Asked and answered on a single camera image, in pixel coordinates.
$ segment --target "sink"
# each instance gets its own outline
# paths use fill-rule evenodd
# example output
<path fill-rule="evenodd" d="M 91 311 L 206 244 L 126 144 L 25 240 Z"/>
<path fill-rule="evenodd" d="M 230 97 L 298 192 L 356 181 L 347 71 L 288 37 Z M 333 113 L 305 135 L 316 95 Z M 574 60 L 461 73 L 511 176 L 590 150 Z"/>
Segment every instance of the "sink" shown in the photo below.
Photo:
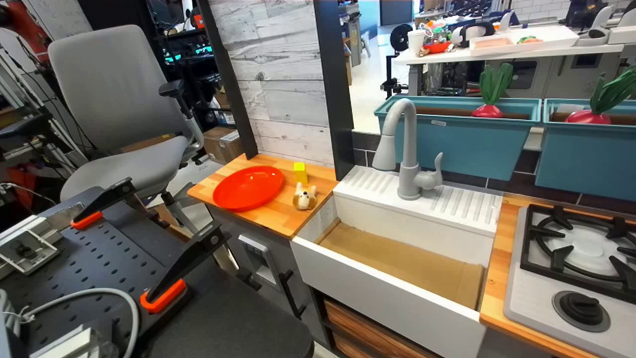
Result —
<path fill-rule="evenodd" d="M 476 357 L 486 332 L 478 311 L 483 272 L 502 197 L 444 184 L 404 200 L 398 186 L 397 173 L 354 167 L 291 242 L 302 279 L 443 357 Z M 476 304 L 430 289 L 428 281 L 439 275 L 457 292 L 475 293 Z"/>

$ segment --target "stuffed animal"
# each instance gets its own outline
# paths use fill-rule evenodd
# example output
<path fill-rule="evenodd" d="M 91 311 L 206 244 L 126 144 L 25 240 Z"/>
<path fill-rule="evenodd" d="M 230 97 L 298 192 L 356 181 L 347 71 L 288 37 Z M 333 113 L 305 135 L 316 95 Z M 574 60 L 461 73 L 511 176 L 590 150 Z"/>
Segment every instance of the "stuffed animal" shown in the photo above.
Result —
<path fill-rule="evenodd" d="M 316 186 L 312 186 L 309 190 L 303 188 L 303 184 L 296 184 L 296 193 L 293 200 L 294 206 L 298 210 L 311 210 L 316 206 Z"/>

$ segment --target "butcher block countertop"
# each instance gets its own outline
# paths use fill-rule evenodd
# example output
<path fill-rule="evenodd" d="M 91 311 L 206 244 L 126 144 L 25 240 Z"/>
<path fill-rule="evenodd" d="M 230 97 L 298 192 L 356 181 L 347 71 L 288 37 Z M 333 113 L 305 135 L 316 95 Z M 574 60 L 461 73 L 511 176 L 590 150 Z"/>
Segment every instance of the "butcher block countertop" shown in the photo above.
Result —
<path fill-rule="evenodd" d="M 533 201 L 531 198 L 520 199 L 518 197 L 504 196 L 481 300 L 480 322 L 559 357 L 596 357 L 596 355 L 513 322 L 504 316 L 504 299 L 506 297 L 506 285 L 508 284 L 517 214 L 521 207 L 529 204 L 542 205 L 541 202 Z"/>
<path fill-rule="evenodd" d="M 247 160 L 245 154 L 241 154 L 217 170 L 216 173 L 203 179 L 188 190 L 188 195 L 207 204 L 217 206 L 212 199 L 212 193 L 221 180 L 241 169 L 252 166 L 273 166 L 279 169 L 285 176 L 283 188 L 278 196 L 259 208 L 232 214 L 256 225 L 265 227 L 291 240 L 309 218 L 311 218 L 313 213 L 331 196 L 331 191 L 338 184 L 336 181 L 336 172 L 333 168 L 306 164 L 305 169 L 307 170 L 309 184 L 303 186 L 305 188 L 309 188 L 313 185 L 316 186 L 317 202 L 313 210 L 297 210 L 292 203 L 294 193 L 296 192 L 293 165 L 293 161 L 271 157 L 265 154 L 258 154 L 250 160 Z"/>

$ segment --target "stove burner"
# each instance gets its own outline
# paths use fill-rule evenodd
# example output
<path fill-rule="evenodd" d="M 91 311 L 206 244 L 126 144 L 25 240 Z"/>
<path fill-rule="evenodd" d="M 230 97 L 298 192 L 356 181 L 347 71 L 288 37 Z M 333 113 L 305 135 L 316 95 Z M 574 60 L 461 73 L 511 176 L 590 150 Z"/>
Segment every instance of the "stove burner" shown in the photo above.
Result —
<path fill-rule="evenodd" d="M 552 298 L 552 306 L 566 322 L 588 332 L 604 332 L 611 324 L 609 314 L 598 299 L 573 291 L 561 291 Z"/>
<path fill-rule="evenodd" d="M 534 213 L 547 217 L 533 225 Z M 636 227 L 620 217 L 604 220 L 565 211 L 561 206 L 546 208 L 532 204 L 527 211 L 521 267 L 636 303 L 636 270 L 627 264 L 628 257 L 636 258 L 633 232 Z M 531 241 L 536 241 L 548 255 L 549 267 L 529 261 Z"/>

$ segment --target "stove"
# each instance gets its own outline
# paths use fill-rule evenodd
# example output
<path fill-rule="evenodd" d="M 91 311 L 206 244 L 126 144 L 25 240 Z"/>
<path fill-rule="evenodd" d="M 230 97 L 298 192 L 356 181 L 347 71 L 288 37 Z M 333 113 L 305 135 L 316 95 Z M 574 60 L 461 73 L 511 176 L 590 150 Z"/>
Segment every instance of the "stove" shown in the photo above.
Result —
<path fill-rule="evenodd" d="M 601 357 L 636 357 L 636 226 L 522 208 L 504 314 Z"/>

